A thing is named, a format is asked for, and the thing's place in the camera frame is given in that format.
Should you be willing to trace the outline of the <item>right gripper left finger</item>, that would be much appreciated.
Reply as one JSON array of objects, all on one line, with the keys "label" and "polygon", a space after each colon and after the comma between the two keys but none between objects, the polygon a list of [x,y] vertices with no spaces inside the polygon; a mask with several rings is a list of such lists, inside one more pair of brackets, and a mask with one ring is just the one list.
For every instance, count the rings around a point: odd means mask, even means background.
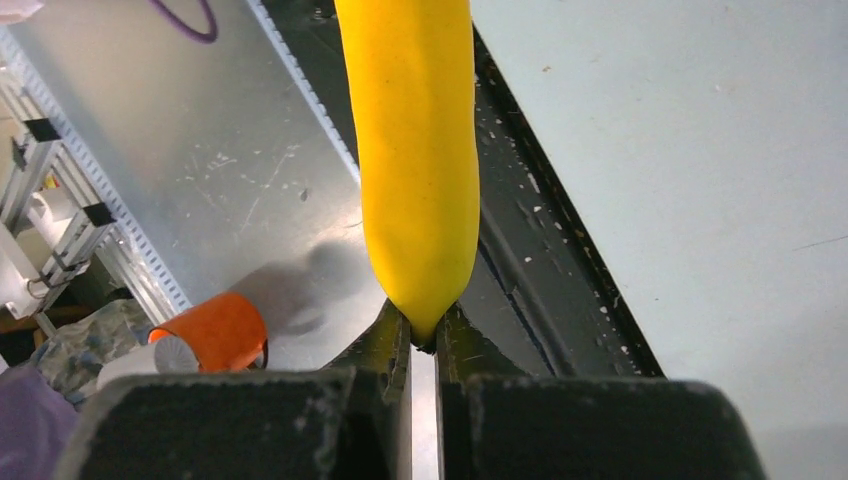
[{"label": "right gripper left finger", "polygon": [[315,371],[135,375],[82,410],[60,479],[408,479],[410,326],[392,304]]}]

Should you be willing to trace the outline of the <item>yellow toy banana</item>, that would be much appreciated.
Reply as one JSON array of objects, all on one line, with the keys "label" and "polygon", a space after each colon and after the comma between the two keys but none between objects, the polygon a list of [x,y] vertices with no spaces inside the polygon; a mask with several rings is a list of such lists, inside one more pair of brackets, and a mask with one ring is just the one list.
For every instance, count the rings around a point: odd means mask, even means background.
[{"label": "yellow toy banana", "polygon": [[480,222],[471,7],[339,1],[376,278],[426,345],[471,278]]}]

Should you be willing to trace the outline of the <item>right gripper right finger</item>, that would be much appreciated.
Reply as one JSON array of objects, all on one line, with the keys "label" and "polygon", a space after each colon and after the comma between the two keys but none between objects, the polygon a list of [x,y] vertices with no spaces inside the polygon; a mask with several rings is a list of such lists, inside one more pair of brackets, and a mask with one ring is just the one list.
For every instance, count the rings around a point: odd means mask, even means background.
[{"label": "right gripper right finger", "polygon": [[531,375],[458,306],[435,337],[444,479],[762,479],[719,389],[644,377]]}]

